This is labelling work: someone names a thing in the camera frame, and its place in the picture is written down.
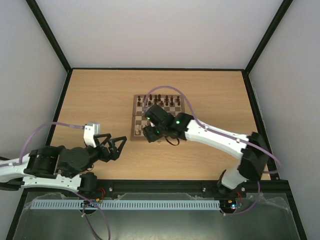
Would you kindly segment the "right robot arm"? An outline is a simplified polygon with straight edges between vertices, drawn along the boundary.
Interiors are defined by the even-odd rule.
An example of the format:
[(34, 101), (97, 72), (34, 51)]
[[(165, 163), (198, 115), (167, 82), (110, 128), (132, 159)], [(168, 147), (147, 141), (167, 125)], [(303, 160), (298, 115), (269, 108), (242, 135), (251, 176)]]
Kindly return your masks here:
[(217, 183), (218, 191), (224, 196), (229, 196), (246, 181), (260, 181), (265, 173), (269, 156), (266, 143), (257, 132), (245, 135), (225, 131), (207, 125), (184, 112), (173, 116), (159, 105), (150, 107), (144, 116), (150, 124), (142, 131), (150, 143), (160, 138), (192, 141), (221, 150), (236, 158), (239, 161), (238, 165), (224, 170)]

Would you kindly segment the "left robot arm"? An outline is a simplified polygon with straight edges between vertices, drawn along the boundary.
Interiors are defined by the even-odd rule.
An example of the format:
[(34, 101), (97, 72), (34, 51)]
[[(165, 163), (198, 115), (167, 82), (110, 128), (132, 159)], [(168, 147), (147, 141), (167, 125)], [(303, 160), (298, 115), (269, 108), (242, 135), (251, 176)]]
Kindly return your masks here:
[(45, 146), (22, 158), (0, 162), (0, 188), (3, 191), (46, 188), (92, 196), (98, 191), (98, 178), (91, 172), (97, 161), (115, 161), (120, 157), (126, 136), (93, 136), (93, 143), (71, 149)]

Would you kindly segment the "wooden chess board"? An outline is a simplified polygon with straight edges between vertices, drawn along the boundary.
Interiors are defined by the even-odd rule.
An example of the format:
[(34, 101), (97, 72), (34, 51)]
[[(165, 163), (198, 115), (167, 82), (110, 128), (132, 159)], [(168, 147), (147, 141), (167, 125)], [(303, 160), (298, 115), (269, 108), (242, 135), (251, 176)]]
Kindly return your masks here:
[[(151, 93), (152, 100), (149, 99), (149, 95), (146, 95), (147, 99), (143, 101), (144, 95), (142, 94), (135, 94), (133, 96), (133, 108), (132, 108), (132, 120), (131, 120), (131, 132), (130, 132), (130, 140), (131, 141), (146, 141), (147, 139), (143, 135), (143, 128), (150, 125), (150, 121), (145, 117), (145, 111), (152, 107), (155, 102), (155, 95), (157, 93)], [(160, 94), (161, 95), (161, 101), (163, 101), (163, 106), (160, 105), (161, 101), (157, 101), (157, 105), (160, 106), (163, 110), (166, 112), (169, 112), (174, 117), (181, 112), (185, 112), (185, 101), (184, 98), (180, 94)], [(168, 106), (166, 106), (166, 95), (168, 95)], [(173, 96), (173, 102), (174, 105), (171, 106), (171, 96)], [(177, 96), (180, 97), (180, 106), (178, 105), (178, 101), (176, 100)], [(151, 106), (145, 105), (145, 102), (151, 102)], [(139, 135), (135, 134), (136, 125), (140, 126), (139, 129)]]

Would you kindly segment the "left electronics board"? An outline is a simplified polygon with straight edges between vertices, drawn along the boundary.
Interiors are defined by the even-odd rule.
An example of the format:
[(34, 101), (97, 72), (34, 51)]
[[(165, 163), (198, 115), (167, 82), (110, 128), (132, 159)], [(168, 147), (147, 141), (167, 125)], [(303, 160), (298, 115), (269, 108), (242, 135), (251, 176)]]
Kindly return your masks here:
[(90, 200), (82, 199), (81, 201), (79, 201), (78, 207), (80, 209), (83, 209), (83, 208), (96, 209), (96, 205), (101, 208), (103, 202), (104, 200), (100, 198), (90, 199)]

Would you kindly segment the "electronics board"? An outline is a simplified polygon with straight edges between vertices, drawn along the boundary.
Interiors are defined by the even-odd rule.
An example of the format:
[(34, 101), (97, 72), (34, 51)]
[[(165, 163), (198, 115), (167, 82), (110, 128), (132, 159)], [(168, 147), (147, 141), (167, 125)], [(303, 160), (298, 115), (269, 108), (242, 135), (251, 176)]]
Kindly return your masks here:
[(240, 198), (230, 199), (230, 200), (222, 200), (220, 201), (220, 208), (222, 210), (236, 210), (243, 206), (243, 200)]
[(104, 200), (100, 198), (90, 199), (90, 200), (82, 199), (81, 201), (79, 201), (78, 207), (80, 209), (83, 209), (83, 208), (96, 209), (96, 205), (101, 208), (103, 202)]

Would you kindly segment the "right electronics board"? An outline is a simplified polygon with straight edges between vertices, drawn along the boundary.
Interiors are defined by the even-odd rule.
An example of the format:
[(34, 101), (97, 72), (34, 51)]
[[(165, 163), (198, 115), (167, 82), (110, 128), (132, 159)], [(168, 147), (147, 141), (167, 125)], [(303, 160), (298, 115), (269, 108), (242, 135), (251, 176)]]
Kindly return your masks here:
[(243, 200), (240, 198), (230, 199), (230, 200), (222, 200), (220, 201), (220, 208), (222, 210), (236, 210), (243, 206)]

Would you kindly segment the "black cage frame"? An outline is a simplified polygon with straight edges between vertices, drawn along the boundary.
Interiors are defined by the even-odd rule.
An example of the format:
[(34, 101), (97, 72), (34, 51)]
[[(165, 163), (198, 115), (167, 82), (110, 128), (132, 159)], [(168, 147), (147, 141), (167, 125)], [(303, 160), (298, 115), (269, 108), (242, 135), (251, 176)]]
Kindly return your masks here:
[[(251, 107), (251, 110), (253, 113), (254, 121), (255, 121), (255, 124), (257, 127), (257, 131), (259, 134), (262, 135), (263, 139), (265, 140), (265, 143), (266, 143), (268, 150), (270, 150), (271, 147), (270, 147), (269, 139), (267, 136), (266, 127), (265, 127), (265, 124), (263, 123), (262, 113), (260, 111), (260, 107), (258, 106), (258, 100), (257, 100), (257, 97), (254, 93), (254, 88), (252, 86), (249, 74), (250, 74), (251, 70), (254, 68), (255, 64), (257, 63), (259, 57), (261, 56), (263, 50), (267, 46), (267, 44), (270, 41), (271, 37), (273, 36), (274, 32), (276, 31), (281, 20), (283, 19), (283, 17), (287, 13), (292, 2), (293, 2), (292, 0), (282, 1), (282, 3), (280, 4), (280, 7), (278, 8), (276, 14), (273, 17), (271, 23), (269, 24), (266, 32), (264, 33), (261, 41), (259, 42), (256, 50), (254, 51), (248, 65), (246, 66), (246, 68), (240, 70), (240, 72), (242, 74), (243, 81), (244, 81), (244, 85), (246, 88), (246, 92), (248, 95), (250, 107)], [(70, 66), (70, 64), (68, 63), (68, 60), (65, 57), (59, 43), (58, 43), (56, 37), (54, 36), (45, 16), (43, 15), (43, 13), (38, 5), (38, 3), (35, 0), (29, 0), (29, 1), (27, 1), (27, 4), (28, 4), (30, 10), (32, 11), (33, 15), (35, 16), (36, 20), (38, 21), (44, 34), (46, 35), (48, 41), (50, 42), (57, 57), (59, 58), (63, 67), (65, 68), (65, 71), (67, 72), (67, 76), (66, 76), (63, 88), (62, 88), (59, 102), (58, 102), (58, 105), (57, 105), (57, 108), (56, 108), (56, 111), (55, 111), (55, 114), (53, 117), (54, 120), (57, 120), (60, 115), (61, 109), (62, 109), (62, 105), (63, 105), (65, 95), (68, 90), (68, 86), (69, 86), (71, 75), (72, 75), (74, 68), (72, 68)], [(279, 174), (272, 173), (270, 180), (284, 180), (284, 179), (280, 179)], [(23, 191), (22, 196), (19, 200), (17, 209), (15, 211), (13, 220), (11, 222), (11, 225), (10, 225), (7, 237), (6, 237), (6, 239), (8, 239), (8, 240), (12, 240), (14, 238), (16, 231), (17, 231), (18, 223), (21, 218), (22, 211), (23, 211), (23, 204), (25, 204), (25, 202), (26, 202), (28, 193), (29, 193), (28, 190)], [(294, 224), (297, 229), (297, 233), (299, 235), (299, 238), (302, 240), (305, 240), (307, 238), (307, 236), (306, 236), (303, 224), (301, 222), (293, 194), (291, 196), (286, 195), (286, 197), (287, 197), (287, 200), (289, 203), (289, 207), (290, 207), (292, 214), (293, 214)]]

